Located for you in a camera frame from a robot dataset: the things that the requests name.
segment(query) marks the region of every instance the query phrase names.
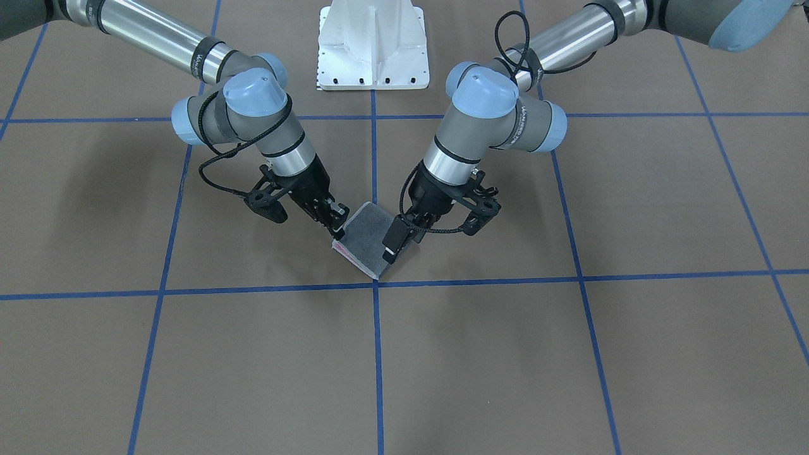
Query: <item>white mounting plate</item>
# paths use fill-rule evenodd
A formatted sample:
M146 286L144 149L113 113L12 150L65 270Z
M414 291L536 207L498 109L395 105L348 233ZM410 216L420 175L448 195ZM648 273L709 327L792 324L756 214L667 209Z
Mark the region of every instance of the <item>white mounting plate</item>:
M330 33L323 34L332 6L320 10L320 38L317 59L319 90L413 90L430 84L430 66L424 27L424 11L405 0L404 14L365 6L364 11L345 8L332 17ZM400 0L382 0L400 3ZM398 23L385 26L398 17Z

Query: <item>blue joint cap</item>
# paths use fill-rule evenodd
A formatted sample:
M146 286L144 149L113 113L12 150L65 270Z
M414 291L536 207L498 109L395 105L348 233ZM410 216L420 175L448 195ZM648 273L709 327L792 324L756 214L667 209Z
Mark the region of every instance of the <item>blue joint cap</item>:
M269 64L269 67L272 68L273 73L275 73L275 79L278 79L278 83L281 84L281 88L286 89L286 85L289 82L289 76L286 75L286 67L284 67L283 63L281 63L281 60L269 52L257 53L256 57L263 58L264 61Z
M444 91L447 93L447 96L452 98L452 94L454 94L455 90L458 88L460 80L464 77L466 70L475 65L477 65L475 62L461 62L455 65L455 68L452 68L450 75L447 76L447 83L444 85Z
M789 12L793 0L742 0L719 24L708 46L742 52L759 44Z
M286 106L286 92L266 68L251 68L233 76L222 89L227 106L246 117L266 117Z
M545 103L551 106L551 126L548 128L548 135L545 136L545 140L531 153L556 150L567 135L567 114L565 110L550 101L545 101Z
M515 109L519 89L506 76L483 66L472 68L452 95L462 113L475 118L500 118Z
M174 105L172 109L172 126L174 127L174 132L183 142L188 145L200 146L203 143L202 139L197 135L193 125L191 125L191 120L188 118L188 100L190 99L190 96L183 98Z

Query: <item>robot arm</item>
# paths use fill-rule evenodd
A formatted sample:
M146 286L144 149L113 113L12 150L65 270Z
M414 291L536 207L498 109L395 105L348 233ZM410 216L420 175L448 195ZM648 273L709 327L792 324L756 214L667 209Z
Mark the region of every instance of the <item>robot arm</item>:
M488 149L533 153L561 143L565 112L519 94L543 77L565 72L621 36L647 28L739 52L764 39L791 5L792 0L594 0L532 37L528 49L512 46L484 65L460 63L447 78L451 105L405 182L412 205L407 211L401 207L394 218L383 240L383 258L392 264L411 240L419 242L427 232L471 236L499 212L497 190L483 188L477 168ZM457 229L433 229L454 202L470 210L466 221Z
M273 55L248 56L136 0L4 0L0 2L0 40L56 19L118 36L124 41L212 85L203 96L181 100L172 111L178 136L191 145L245 142L200 168L210 185L241 197L258 215L283 223L278 201L285 194L332 237L343 235L349 210L329 193L329 177L291 111L285 93L286 70ZM210 182L204 167L231 158L256 144L267 164L249 192Z

